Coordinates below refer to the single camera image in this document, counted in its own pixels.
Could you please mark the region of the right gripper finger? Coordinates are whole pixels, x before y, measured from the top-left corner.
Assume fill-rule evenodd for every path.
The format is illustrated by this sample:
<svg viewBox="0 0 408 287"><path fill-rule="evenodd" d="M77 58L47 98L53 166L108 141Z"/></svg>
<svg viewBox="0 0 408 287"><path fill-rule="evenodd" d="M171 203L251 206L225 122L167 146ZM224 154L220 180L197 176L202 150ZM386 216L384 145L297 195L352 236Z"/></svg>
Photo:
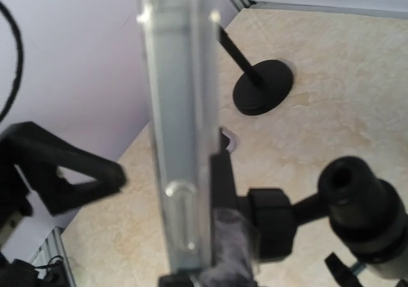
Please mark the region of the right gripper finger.
<svg viewBox="0 0 408 287"><path fill-rule="evenodd" d="M53 216L114 195L127 182L116 162L78 149L33 122L1 134L1 216L31 216L37 192Z"/></svg>

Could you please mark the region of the phone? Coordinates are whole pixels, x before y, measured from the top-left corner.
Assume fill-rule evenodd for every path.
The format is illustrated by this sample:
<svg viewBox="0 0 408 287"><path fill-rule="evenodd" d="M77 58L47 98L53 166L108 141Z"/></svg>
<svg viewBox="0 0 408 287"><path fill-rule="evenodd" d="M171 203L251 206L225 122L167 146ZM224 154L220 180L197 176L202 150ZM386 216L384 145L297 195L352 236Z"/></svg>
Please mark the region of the phone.
<svg viewBox="0 0 408 287"><path fill-rule="evenodd" d="M173 273L212 262L210 158L219 151L214 0L140 0L157 193Z"/></svg>

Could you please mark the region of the black round-base phone stand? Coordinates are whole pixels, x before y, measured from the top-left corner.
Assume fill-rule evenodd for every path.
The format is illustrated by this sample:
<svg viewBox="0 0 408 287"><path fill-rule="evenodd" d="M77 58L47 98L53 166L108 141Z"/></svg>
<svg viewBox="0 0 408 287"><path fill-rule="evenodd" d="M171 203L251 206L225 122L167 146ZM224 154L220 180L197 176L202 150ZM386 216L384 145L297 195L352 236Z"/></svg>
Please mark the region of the black round-base phone stand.
<svg viewBox="0 0 408 287"><path fill-rule="evenodd" d="M233 102L241 114L265 114L287 98L295 76L286 63L270 59L252 65L222 26L219 26L219 43L243 71L232 94Z"/></svg>

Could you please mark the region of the tall black phone stand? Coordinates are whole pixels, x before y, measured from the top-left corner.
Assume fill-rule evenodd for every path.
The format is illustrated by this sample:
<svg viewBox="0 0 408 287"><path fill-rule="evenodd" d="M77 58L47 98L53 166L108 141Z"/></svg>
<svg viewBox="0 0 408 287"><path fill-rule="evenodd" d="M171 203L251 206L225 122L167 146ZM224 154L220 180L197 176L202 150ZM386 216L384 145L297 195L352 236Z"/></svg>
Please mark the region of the tall black phone stand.
<svg viewBox="0 0 408 287"><path fill-rule="evenodd" d="M364 160L346 156L322 171L317 192L291 203L279 188L236 192L231 135L217 134L207 180L178 176L160 189L171 272L159 286L256 286L253 262L282 261L297 229L328 218L332 232L356 258L346 266L336 254L325 265L339 286L359 286L366 268L407 285L407 213L396 189Z"/></svg>

